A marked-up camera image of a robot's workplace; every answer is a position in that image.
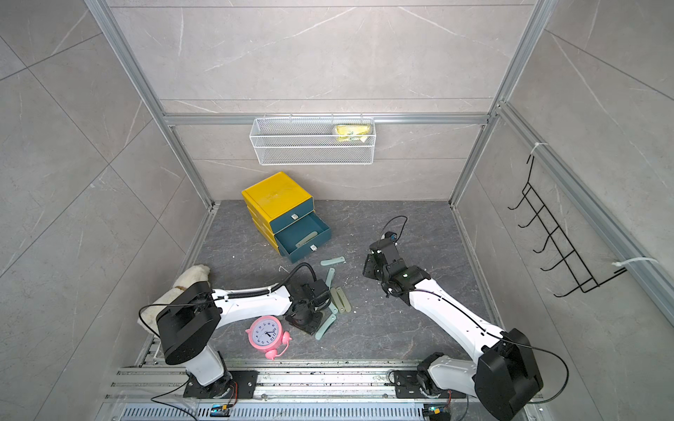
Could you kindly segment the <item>olive knife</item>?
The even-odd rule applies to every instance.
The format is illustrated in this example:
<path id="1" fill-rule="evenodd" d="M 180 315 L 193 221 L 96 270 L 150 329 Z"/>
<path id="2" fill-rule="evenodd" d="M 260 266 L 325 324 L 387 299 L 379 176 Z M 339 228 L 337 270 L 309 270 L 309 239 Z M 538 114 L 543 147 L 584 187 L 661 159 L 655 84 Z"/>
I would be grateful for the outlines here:
<path id="1" fill-rule="evenodd" d="M 340 300 L 342 302 L 342 307 L 344 308 L 344 312 L 351 312 L 352 307 L 349 303 L 349 300 L 346 297 L 346 294 L 345 294 L 344 290 L 341 287 L 338 287 L 336 289 L 336 293 L 337 293 L 338 297 L 340 298 Z"/>
<path id="2" fill-rule="evenodd" d="M 345 306 L 342 302 L 342 299 L 341 299 L 340 295 L 337 292 L 337 289 L 335 289 L 335 288 L 330 289 L 330 293 L 331 293 L 333 304 L 338 309 L 338 311 L 340 313 L 345 312 L 346 311 Z"/>
<path id="3" fill-rule="evenodd" d="M 315 237 L 317 237 L 318 235 L 319 235 L 319 233 L 317 233 L 316 231 L 313 231 L 313 232 L 308 233 L 302 240 L 300 240 L 300 241 L 296 244 L 296 248 L 303 247 L 304 245 L 306 245 L 307 243 L 309 243 L 311 240 L 313 240 L 313 239 L 314 239 Z"/>

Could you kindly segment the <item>mint knife vertical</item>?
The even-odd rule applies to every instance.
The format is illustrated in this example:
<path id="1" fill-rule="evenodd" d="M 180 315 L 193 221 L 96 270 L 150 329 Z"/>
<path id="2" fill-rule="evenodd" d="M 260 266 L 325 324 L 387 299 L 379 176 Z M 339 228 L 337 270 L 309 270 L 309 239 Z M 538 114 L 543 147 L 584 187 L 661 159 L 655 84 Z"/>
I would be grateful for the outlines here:
<path id="1" fill-rule="evenodd" d="M 330 268 L 326 275 L 325 284 L 328 289 L 332 288 L 333 279 L 335 278 L 335 268 Z"/>

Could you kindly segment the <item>teal drawer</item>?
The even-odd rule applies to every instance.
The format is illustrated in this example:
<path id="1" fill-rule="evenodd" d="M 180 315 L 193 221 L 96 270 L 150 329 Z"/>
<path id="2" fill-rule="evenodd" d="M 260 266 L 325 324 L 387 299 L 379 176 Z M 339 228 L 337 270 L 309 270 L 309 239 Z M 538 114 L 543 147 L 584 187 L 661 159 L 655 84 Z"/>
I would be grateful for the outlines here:
<path id="1" fill-rule="evenodd" d="M 300 203 L 292 209 L 284 210 L 280 216 L 276 217 L 270 222 L 272 233 L 276 234 L 284 230 L 288 226 L 293 225 L 300 219 L 312 213 L 314 210 L 313 199 L 309 198 L 305 202 Z"/>
<path id="2" fill-rule="evenodd" d="M 279 254 L 296 263 L 315 252 L 332 237 L 331 228 L 311 212 L 275 235 Z"/>

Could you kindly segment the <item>teal top drawer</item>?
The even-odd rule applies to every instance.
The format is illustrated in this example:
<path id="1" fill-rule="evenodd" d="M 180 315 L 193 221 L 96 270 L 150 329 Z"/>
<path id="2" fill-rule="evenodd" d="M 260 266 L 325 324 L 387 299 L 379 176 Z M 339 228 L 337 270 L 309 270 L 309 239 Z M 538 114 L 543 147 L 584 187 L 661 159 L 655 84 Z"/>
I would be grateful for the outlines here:
<path id="1" fill-rule="evenodd" d="M 284 230 L 288 226 L 293 225 L 300 219 L 312 213 L 314 210 L 313 199 L 309 198 L 305 202 L 300 203 L 292 209 L 284 210 L 280 216 L 276 217 L 270 222 L 272 233 L 276 234 Z"/>

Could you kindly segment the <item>yellow drawer cabinet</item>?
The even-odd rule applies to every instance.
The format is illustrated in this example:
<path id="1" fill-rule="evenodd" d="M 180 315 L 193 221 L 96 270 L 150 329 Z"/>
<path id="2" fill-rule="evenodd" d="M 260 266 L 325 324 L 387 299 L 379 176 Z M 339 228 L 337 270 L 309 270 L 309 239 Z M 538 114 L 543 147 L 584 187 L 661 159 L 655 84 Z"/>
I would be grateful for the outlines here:
<path id="1" fill-rule="evenodd" d="M 278 172 L 257 184 L 244 189 L 242 197 L 251 218 L 263 237 L 279 253 L 270 222 L 283 211 L 294 208 L 313 196 L 297 184 L 289 175 Z"/>

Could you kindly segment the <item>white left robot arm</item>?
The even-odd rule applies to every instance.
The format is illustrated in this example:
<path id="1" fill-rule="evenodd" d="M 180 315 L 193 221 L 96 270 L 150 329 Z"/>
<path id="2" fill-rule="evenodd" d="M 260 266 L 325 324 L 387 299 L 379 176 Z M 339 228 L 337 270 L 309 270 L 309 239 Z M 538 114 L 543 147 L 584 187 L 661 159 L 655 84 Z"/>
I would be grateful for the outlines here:
<path id="1" fill-rule="evenodd" d="M 232 383 L 224 358 L 210 345 L 216 330 L 254 319 L 264 328 L 251 327 L 249 339 L 259 350 L 287 345 L 290 335 L 280 319 L 305 333 L 318 331 L 323 310 L 330 304 L 329 289 L 321 279 L 295 286 L 224 291 L 206 281 L 196 282 L 168 303 L 162 303 L 156 321 L 165 362 L 182 366 L 188 375 L 187 397 L 223 396 Z"/>

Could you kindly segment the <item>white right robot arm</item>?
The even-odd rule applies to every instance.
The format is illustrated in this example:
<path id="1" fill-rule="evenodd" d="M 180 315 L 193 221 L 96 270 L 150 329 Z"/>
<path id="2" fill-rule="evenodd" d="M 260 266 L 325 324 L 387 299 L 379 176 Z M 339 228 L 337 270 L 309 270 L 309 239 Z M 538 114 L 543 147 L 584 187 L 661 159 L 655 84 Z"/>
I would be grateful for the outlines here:
<path id="1" fill-rule="evenodd" d="M 526 335 L 517 329 L 506 332 L 471 312 L 428 272 L 407 266 L 395 242 L 385 239 L 370 245 L 363 275 L 379 281 L 387 296 L 433 320 L 470 357 L 458 361 L 434 353 L 424 359 L 417 366 L 424 395 L 457 391 L 477 398 L 495 419 L 511 420 L 542 390 L 542 375 Z"/>

